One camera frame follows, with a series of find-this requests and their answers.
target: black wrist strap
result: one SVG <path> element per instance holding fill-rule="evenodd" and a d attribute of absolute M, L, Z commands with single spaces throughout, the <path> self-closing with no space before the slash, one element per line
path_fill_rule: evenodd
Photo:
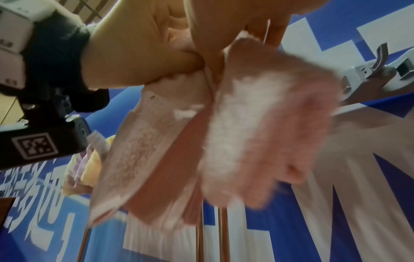
<path fill-rule="evenodd" d="M 82 79 L 81 55 L 91 36 L 79 25 L 55 11 L 34 24 L 32 37 L 21 52 L 25 62 L 28 94 L 46 98 L 59 88 L 77 112 L 93 112 L 109 103 L 108 90 L 89 90 Z"/>

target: gloved hand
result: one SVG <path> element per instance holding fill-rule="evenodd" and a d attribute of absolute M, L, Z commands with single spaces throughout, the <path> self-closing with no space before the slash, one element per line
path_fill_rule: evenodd
<path fill-rule="evenodd" d="M 119 0 L 84 49 L 85 84 L 90 89 L 123 88 L 202 68 L 198 54 L 169 47 L 187 27 L 182 0 Z"/>
<path fill-rule="evenodd" d="M 184 0 L 191 37 L 216 81 L 224 68 L 222 50 L 243 29 L 278 47 L 292 14 L 311 12 L 328 0 Z M 268 21 L 270 26 L 266 36 Z"/>

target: hand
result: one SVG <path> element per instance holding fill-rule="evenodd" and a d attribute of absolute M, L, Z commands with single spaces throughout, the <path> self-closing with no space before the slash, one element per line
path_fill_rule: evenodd
<path fill-rule="evenodd" d="M 119 0 L 82 54 L 85 84 L 123 88 L 201 69 L 198 54 L 169 46 L 187 27 L 182 0 Z"/>
<path fill-rule="evenodd" d="M 262 40 L 266 38 L 266 44 L 278 47 L 292 14 L 311 12 L 326 2 L 328 0 L 184 0 L 184 6 L 194 44 L 218 81 L 224 68 L 222 50 L 241 30 Z"/>

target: yellow cloth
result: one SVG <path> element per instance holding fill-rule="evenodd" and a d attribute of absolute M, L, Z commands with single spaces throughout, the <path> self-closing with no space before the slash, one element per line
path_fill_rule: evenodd
<path fill-rule="evenodd" d="M 110 136 L 106 141 L 112 145 L 112 141 L 115 138 L 115 135 Z M 100 170 L 102 168 L 102 163 L 100 161 L 99 154 L 96 150 L 91 155 L 88 163 L 86 164 L 85 171 L 82 174 L 81 181 L 82 184 L 94 187 L 98 182 Z"/>

